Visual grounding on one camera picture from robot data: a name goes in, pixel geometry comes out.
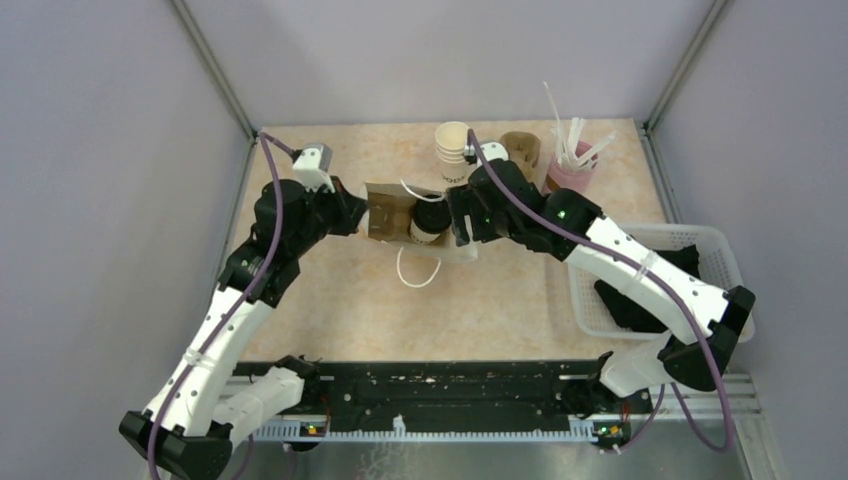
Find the white paper cup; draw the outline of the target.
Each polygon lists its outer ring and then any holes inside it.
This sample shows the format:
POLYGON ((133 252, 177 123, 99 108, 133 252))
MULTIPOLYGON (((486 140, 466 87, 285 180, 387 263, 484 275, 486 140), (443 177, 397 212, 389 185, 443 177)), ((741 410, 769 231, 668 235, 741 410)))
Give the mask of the white paper cup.
POLYGON ((409 226, 409 236, 411 240, 419 245, 431 245, 437 242, 443 235, 443 231, 431 233, 421 229, 417 224, 411 223, 409 226))

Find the brown paper bag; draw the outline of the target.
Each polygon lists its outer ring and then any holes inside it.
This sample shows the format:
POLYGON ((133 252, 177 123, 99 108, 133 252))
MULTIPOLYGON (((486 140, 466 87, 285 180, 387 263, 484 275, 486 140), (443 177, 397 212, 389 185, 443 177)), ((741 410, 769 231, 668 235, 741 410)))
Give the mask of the brown paper bag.
POLYGON ((395 271, 405 286, 424 288, 436 278, 443 264, 470 263, 478 259, 478 245, 462 245, 454 233, 456 221, 445 191, 411 186, 399 180, 397 183, 366 183, 360 194, 368 203, 368 212, 360 222, 365 236, 397 250, 395 271), (426 280, 415 283, 404 276, 402 260, 406 254, 436 261, 426 280))

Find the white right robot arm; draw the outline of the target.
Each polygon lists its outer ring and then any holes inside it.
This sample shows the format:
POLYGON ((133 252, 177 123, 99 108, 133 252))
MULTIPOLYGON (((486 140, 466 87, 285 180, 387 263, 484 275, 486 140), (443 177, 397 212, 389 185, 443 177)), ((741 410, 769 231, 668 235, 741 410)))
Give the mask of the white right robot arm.
POLYGON ((642 245, 582 194, 543 194, 512 161, 480 164, 466 183, 446 191, 457 242, 509 239, 587 271, 664 326, 655 339, 605 354, 586 385, 589 404, 612 412, 638 390, 678 383, 717 388, 755 302, 743 286, 699 280, 642 245))

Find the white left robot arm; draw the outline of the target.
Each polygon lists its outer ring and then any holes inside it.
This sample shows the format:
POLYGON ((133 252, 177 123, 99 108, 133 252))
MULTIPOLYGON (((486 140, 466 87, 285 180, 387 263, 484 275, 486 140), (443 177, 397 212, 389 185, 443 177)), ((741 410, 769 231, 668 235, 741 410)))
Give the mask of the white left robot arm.
POLYGON ((228 399, 221 394, 258 328, 300 273, 300 259, 329 235, 357 232, 367 211, 329 173, 331 149, 321 143, 283 146, 293 178, 273 170, 254 205, 246 241, 228 257, 207 313, 166 384, 120 434, 146 460, 152 478, 217 479, 242 442, 279 412, 308 413, 319 404, 314 367, 288 356, 228 399))

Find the black plastic cup lid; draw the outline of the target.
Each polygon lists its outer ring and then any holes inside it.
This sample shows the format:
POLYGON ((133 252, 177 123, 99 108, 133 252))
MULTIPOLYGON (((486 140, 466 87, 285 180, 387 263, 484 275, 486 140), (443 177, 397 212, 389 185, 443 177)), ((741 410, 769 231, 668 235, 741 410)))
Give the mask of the black plastic cup lid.
POLYGON ((418 200, 412 208, 412 223, 428 234, 440 234, 446 231, 452 224, 448 202, 418 200))

